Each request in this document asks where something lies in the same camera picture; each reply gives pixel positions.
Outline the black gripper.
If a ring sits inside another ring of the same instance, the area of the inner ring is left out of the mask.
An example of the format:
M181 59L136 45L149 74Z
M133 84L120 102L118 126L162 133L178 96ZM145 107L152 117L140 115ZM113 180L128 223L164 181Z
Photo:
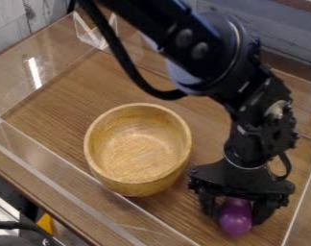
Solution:
M197 165L189 169L189 189L197 195L201 212L215 219L222 196L242 198L253 202L253 224L261 225L274 210L289 204L294 192L293 183L285 176L274 175L267 166L242 169L226 160Z

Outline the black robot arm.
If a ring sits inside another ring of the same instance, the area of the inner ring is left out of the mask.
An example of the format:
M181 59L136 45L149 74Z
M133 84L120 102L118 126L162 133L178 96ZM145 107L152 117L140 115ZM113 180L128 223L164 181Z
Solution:
M294 192L293 183L274 175L267 164L287 157L298 133L291 93L259 60L258 38L247 35L233 17L197 13L182 0L82 0L82 6L141 90L162 100L206 96L223 106L230 118L223 156L189 171L189 189L205 213L214 212L222 196L246 200L253 222L261 224ZM182 72L173 89L158 90L141 77L105 10L141 32Z

